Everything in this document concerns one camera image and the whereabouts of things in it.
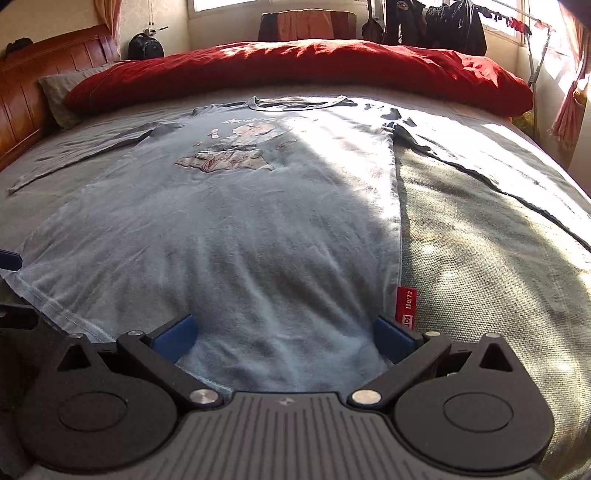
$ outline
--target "hanging clothes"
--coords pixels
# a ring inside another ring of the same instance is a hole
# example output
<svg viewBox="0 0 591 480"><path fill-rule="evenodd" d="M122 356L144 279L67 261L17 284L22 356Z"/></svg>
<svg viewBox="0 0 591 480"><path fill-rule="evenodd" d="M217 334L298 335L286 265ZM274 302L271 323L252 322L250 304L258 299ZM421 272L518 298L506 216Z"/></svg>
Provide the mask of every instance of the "hanging clothes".
<svg viewBox="0 0 591 480"><path fill-rule="evenodd" d="M517 30L520 33L523 33L524 35L531 35L531 30L530 28L524 24L522 21L517 20L516 18L509 18L507 20L507 25L515 30Z"/></svg>
<svg viewBox="0 0 591 480"><path fill-rule="evenodd" d="M424 29L421 28L425 5L418 0L384 0L385 45L422 47Z"/></svg>
<svg viewBox="0 0 591 480"><path fill-rule="evenodd" d="M486 54L484 29L477 7L471 0L430 7L425 20L427 35L422 46L447 48L467 55Z"/></svg>
<svg viewBox="0 0 591 480"><path fill-rule="evenodd" d="M474 6L476 7L476 11L486 18L492 18L492 16L497 13L497 12L493 12L492 10L488 9L487 7L481 7L480 5L474 5Z"/></svg>

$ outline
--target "curtain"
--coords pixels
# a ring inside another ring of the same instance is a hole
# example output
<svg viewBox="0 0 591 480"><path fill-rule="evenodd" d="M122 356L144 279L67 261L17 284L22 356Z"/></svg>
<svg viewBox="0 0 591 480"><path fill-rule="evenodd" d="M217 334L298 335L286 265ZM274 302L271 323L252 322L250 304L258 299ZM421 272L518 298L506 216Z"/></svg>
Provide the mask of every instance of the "curtain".
<svg viewBox="0 0 591 480"><path fill-rule="evenodd" d="M115 44L119 45L119 17L122 0L95 0L95 10L99 19L109 27Z"/></svg>
<svg viewBox="0 0 591 480"><path fill-rule="evenodd" d="M562 4L560 5L570 48L577 64L577 77L558 111L558 115L551 128L551 133L561 144L572 150L577 144L583 122L585 106L587 104L587 91L589 87L589 74L591 72L591 35L577 18Z"/></svg>

